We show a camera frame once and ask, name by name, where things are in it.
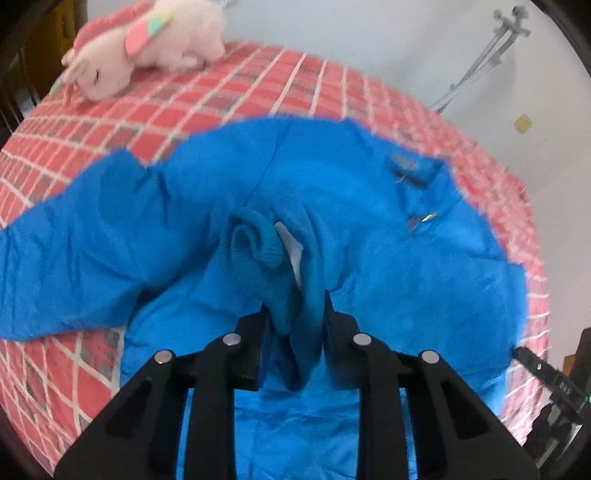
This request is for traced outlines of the metal pole stand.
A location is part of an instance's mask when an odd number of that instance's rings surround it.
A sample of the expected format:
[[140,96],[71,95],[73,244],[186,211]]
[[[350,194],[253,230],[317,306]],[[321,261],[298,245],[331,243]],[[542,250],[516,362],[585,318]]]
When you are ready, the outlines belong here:
[[465,89],[482,78],[486,73],[500,65],[505,54],[520,38],[528,38],[531,31],[524,27],[529,12],[523,5],[515,5],[511,15],[506,16],[501,10],[494,12],[494,18],[500,22],[491,41],[468,68],[462,78],[452,84],[449,91],[431,105],[431,109],[441,114],[448,105]]

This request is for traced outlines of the wooden wardrobe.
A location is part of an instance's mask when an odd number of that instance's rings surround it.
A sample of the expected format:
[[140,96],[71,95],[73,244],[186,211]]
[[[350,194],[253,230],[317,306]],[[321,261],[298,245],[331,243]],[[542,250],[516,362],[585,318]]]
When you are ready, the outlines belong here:
[[1,3],[1,142],[48,94],[88,19],[85,1]]

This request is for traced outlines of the yellow wall socket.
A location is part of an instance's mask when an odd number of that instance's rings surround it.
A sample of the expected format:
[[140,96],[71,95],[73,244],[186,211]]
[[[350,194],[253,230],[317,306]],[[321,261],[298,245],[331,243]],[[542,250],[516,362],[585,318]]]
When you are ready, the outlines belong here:
[[522,135],[531,130],[533,122],[527,114],[522,114],[515,122],[515,129]]

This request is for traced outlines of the blue puffer jacket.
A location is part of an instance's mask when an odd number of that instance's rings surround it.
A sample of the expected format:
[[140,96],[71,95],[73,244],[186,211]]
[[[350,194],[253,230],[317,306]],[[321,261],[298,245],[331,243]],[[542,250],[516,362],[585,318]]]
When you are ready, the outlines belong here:
[[235,396],[242,479],[355,474],[359,396],[329,381],[325,301],[440,353],[500,413],[526,297],[448,165],[351,121],[230,123],[148,167],[118,150],[1,233],[2,338],[123,328],[123,380],[270,309],[266,381]]

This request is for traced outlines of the pink plush unicorn toy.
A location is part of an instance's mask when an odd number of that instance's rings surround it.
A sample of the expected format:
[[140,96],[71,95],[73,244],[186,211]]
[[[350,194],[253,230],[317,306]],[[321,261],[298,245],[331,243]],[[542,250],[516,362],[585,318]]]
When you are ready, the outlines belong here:
[[140,1],[80,29],[49,94],[101,101],[124,91],[138,69],[201,69],[224,56],[224,28],[215,1]]

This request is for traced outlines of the red plaid bed sheet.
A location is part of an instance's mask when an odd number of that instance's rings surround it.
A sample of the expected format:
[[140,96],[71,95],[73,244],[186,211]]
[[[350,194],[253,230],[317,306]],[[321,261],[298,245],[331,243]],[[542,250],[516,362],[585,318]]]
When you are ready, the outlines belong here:
[[[1,220],[60,192],[91,161],[126,147],[166,157],[188,134],[273,114],[351,118],[377,135],[447,160],[465,197],[527,272],[522,342],[550,348],[550,306],[533,212],[523,184],[477,143],[414,98],[327,59],[255,42],[231,43],[198,73],[141,71],[121,96],[41,101],[1,151]],[[82,425],[115,393],[123,334],[73,333],[1,345],[1,438],[23,469],[48,478]]]

